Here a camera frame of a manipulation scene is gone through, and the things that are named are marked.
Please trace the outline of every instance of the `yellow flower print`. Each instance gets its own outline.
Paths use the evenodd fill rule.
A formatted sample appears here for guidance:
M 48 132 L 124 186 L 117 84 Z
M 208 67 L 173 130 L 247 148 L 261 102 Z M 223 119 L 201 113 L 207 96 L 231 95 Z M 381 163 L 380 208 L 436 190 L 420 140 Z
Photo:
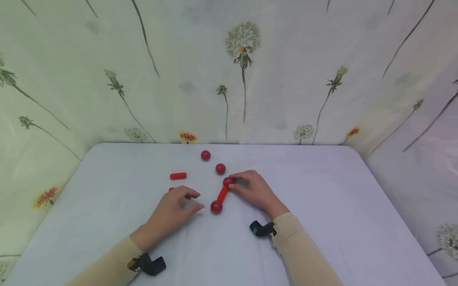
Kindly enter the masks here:
M 59 188 L 52 187 L 41 192 L 32 202 L 32 209 L 39 209 L 45 207 L 50 203 L 51 205 L 54 204 L 53 199 L 59 193 Z
M 182 143 L 186 144 L 194 144 L 197 142 L 197 136 L 192 134 L 191 132 L 180 130 L 178 131 L 178 135 L 180 136 L 180 140 Z

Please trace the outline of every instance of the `red dumbbell-shaped object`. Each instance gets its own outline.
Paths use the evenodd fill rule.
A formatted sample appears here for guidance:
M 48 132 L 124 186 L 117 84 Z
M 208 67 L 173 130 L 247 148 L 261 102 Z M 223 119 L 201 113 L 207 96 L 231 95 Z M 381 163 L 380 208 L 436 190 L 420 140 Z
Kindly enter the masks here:
M 229 192 L 229 187 L 223 186 L 223 188 L 219 192 L 218 198 L 215 201 L 213 201 L 212 204 L 210 205 L 210 209 L 213 213 L 219 214 L 223 210 L 223 202 L 228 192 Z

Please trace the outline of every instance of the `right hand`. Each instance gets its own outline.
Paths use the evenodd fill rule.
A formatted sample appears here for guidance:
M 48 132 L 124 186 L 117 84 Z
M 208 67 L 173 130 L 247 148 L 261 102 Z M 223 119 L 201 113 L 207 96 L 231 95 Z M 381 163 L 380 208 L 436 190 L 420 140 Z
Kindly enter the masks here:
M 230 184 L 229 189 L 244 198 L 247 202 L 264 210 L 273 220 L 289 212 L 288 208 L 277 198 L 263 177 L 254 170 L 229 175 L 233 179 L 244 179 L 248 182 L 245 189 L 239 184 Z

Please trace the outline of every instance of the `small red object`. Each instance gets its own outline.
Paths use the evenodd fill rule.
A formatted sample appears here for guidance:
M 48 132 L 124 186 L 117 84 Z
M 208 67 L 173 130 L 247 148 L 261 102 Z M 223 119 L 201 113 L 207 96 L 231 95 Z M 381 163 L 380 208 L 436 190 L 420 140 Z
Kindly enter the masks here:
M 220 201 L 213 201 L 210 205 L 210 209 L 213 213 L 219 214 L 223 210 L 223 203 Z
M 204 161 L 210 160 L 210 152 L 207 151 L 207 150 L 202 151 L 202 153 L 201 153 L 201 158 L 202 158 L 202 160 L 204 160 Z
M 221 189 L 221 192 L 219 192 L 218 198 L 216 199 L 218 202 L 223 203 L 224 199 L 226 198 L 226 195 L 228 194 L 229 187 L 228 186 L 223 186 Z
M 223 185 L 224 186 L 229 186 L 230 184 L 234 183 L 234 179 L 231 177 L 225 177 L 223 180 Z
M 224 164 L 218 164 L 216 165 L 215 170 L 218 174 L 222 175 L 226 172 L 226 166 Z
M 170 174 L 170 179 L 171 180 L 180 180 L 180 179 L 186 179 L 188 175 L 183 172 L 183 173 L 173 173 L 173 174 Z

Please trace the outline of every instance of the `red cylinder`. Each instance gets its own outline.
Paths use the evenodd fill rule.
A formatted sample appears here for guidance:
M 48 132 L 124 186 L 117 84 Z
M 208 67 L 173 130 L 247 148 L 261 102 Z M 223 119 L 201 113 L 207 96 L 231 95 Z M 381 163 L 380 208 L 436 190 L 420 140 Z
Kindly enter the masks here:
M 228 194 L 229 187 L 228 186 L 223 186 L 221 189 L 221 192 L 219 192 L 218 198 L 216 199 L 218 202 L 224 202 L 224 199 L 226 198 L 226 195 Z
M 180 180 L 180 179 L 186 179 L 188 175 L 183 172 L 183 173 L 173 173 L 173 174 L 170 174 L 170 179 L 171 180 Z

